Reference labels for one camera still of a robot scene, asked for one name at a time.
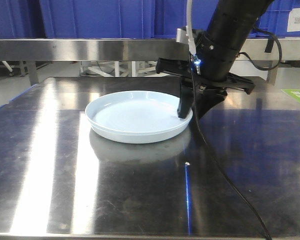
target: metal shelf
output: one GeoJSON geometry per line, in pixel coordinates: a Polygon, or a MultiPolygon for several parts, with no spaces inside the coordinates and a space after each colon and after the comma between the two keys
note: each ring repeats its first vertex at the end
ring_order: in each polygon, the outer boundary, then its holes
{"type": "MultiPolygon", "coordinates": [[[[277,48],[264,53],[267,39],[247,39],[252,59],[278,60],[277,48]]],[[[300,38],[280,39],[283,60],[300,60],[300,38]]],[[[188,46],[174,39],[1,39],[0,61],[155,61],[188,59],[188,46]]]]}

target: black robotic arm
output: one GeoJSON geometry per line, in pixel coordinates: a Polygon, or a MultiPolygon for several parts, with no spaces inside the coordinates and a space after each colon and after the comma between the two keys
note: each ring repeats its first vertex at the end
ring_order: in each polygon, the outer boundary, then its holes
{"type": "Polygon", "coordinates": [[[250,94],[252,81],[230,73],[258,18],[274,0],[219,0],[206,31],[192,30],[196,56],[189,61],[159,58],[156,72],[181,76],[178,116],[185,118],[193,104],[191,79],[199,86],[198,117],[224,101],[227,88],[250,94]]]}

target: metal table surface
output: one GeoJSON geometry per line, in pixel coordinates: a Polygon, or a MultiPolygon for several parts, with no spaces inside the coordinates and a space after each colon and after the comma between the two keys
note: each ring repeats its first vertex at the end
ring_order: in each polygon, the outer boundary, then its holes
{"type": "MultiPolygon", "coordinates": [[[[274,239],[299,239],[300,104],[252,79],[200,124],[274,239]]],[[[262,239],[194,122],[152,144],[90,129],[87,103],[126,90],[178,96],[179,78],[48,78],[0,108],[0,240],[262,239]]]]}

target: blue crate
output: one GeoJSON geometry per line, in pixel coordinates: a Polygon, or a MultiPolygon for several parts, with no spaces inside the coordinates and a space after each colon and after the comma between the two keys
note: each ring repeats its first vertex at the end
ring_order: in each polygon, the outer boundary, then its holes
{"type": "Polygon", "coordinates": [[[154,36],[155,0],[40,0],[48,38],[154,36]]]}
{"type": "MultiPolygon", "coordinates": [[[[215,12],[218,0],[193,0],[192,27],[206,30],[215,12]]],[[[154,37],[170,39],[177,35],[177,28],[187,25],[187,0],[156,0],[154,37]]]]}
{"type": "Polygon", "coordinates": [[[0,0],[0,39],[44,36],[39,0],[0,0]]]}
{"type": "MultiPolygon", "coordinates": [[[[300,8],[300,0],[275,0],[258,20],[257,26],[278,37],[300,37],[300,31],[287,32],[289,14],[296,8],[300,8]]],[[[267,35],[258,32],[256,36],[265,37],[267,35]]]]}

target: table leg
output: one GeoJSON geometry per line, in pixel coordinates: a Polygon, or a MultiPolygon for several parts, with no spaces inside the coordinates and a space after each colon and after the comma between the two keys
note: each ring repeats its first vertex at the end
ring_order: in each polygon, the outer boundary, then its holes
{"type": "Polygon", "coordinates": [[[29,79],[30,84],[35,85],[39,83],[38,73],[37,73],[37,67],[35,61],[27,61],[26,62],[28,73],[29,73],[29,79]]]}

